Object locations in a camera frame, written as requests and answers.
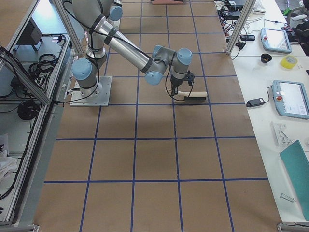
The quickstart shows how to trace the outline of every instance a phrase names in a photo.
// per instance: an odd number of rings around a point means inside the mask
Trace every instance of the green board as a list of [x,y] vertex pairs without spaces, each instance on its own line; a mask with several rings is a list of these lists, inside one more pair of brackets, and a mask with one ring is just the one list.
[[305,220],[309,221],[309,162],[299,140],[280,153]]

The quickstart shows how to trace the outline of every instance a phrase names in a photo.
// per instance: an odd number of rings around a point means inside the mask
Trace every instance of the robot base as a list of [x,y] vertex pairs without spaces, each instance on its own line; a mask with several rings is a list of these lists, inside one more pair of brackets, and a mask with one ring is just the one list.
[[[110,100],[112,86],[112,76],[100,76],[99,77],[99,93],[93,93],[89,98],[85,98],[79,101],[75,101],[85,96],[80,91],[75,91],[72,94],[70,102],[71,107],[89,107],[89,106],[108,106]],[[74,88],[79,88],[79,84],[76,82]]]

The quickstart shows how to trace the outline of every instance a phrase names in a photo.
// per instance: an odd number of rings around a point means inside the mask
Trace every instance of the robotic arm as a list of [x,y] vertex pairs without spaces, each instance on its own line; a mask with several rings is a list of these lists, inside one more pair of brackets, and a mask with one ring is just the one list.
[[85,29],[88,46],[87,56],[74,62],[72,71],[80,88],[84,93],[91,92],[96,86],[96,63],[99,68],[106,60],[104,44],[110,46],[130,63],[145,73],[146,81],[151,85],[158,85],[163,74],[170,65],[171,68],[171,96],[178,94],[178,86],[188,81],[192,86],[194,75],[188,71],[192,60],[192,52],[187,48],[174,51],[157,45],[152,57],[142,52],[114,28],[107,19],[116,21],[121,18],[122,10],[112,7],[113,0],[73,0],[73,12],[76,19]]

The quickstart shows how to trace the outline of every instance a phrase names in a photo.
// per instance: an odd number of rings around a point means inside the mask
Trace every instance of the black strap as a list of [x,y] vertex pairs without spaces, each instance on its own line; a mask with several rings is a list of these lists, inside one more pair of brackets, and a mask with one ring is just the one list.
[[104,17],[104,15],[100,14],[97,19],[95,20],[95,22],[92,24],[92,27],[89,30],[89,34],[92,35],[92,33],[95,31],[96,26],[98,25],[98,23],[101,21],[101,19]]
[[122,4],[120,4],[120,3],[117,3],[117,2],[113,2],[113,4],[115,4],[116,6],[120,6],[120,7],[122,7]]
[[110,42],[111,42],[111,40],[112,40],[112,38],[114,37],[114,35],[117,33],[117,29],[116,28],[112,28],[111,30],[110,30],[110,32],[108,33],[108,36],[106,36],[106,39],[104,40],[104,43],[106,44],[106,45],[109,45],[110,44]]
[[103,13],[103,6],[102,6],[102,2],[100,0],[97,0],[98,4],[100,5],[101,8],[101,14]]
[[149,58],[147,64],[145,65],[145,67],[141,70],[142,73],[146,73],[147,70],[150,68],[150,66],[153,64],[153,60],[152,58]]

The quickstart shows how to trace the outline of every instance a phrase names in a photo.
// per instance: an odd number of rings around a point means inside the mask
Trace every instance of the black round object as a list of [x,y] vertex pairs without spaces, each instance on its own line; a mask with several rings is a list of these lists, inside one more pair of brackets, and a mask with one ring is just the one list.
[[272,57],[271,57],[270,54],[263,53],[263,54],[261,55],[261,62],[262,62],[262,63],[268,63],[268,62],[271,61],[271,59],[272,59]]
[[22,120],[31,120],[38,115],[39,110],[39,105],[34,101],[25,101],[19,105],[17,113]]

